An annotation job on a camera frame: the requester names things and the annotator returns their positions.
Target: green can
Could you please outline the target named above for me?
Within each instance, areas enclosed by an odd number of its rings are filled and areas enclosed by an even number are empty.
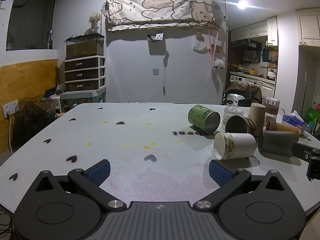
[[[212,134],[217,130],[220,119],[218,112],[201,105],[192,107],[188,114],[189,122],[207,134]]]

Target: tabletop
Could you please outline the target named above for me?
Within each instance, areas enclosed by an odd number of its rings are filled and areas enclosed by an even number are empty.
[[[102,159],[111,164],[100,187],[124,201],[189,201],[191,205],[219,186],[209,176],[214,135],[191,128],[193,105],[171,103],[81,104],[34,136],[0,167],[0,204],[14,213],[40,171],[66,175]],[[225,106],[204,105],[223,116]],[[249,108],[244,107],[244,116]],[[222,131],[221,123],[217,130]],[[320,148],[307,132],[301,143]],[[73,157],[75,162],[67,161]],[[280,171],[303,209],[320,202],[320,181],[309,181],[308,163],[296,157],[261,155],[224,161],[253,175]]]

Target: blue gripper pad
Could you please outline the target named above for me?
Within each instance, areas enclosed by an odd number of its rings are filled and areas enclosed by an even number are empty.
[[[110,162],[102,160],[85,171],[88,180],[100,186],[110,175]]]
[[[219,161],[212,160],[209,164],[209,174],[210,177],[222,187],[228,181],[232,180],[235,177],[235,173],[228,171],[223,168]]]

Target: cartoon curtain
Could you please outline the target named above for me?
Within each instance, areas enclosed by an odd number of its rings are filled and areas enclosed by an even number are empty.
[[[212,0],[107,0],[104,8],[109,31],[214,22]]]

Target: range hood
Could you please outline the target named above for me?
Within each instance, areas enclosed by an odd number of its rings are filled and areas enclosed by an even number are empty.
[[[262,44],[250,39],[231,42],[231,47],[240,47],[244,50],[261,50]]]

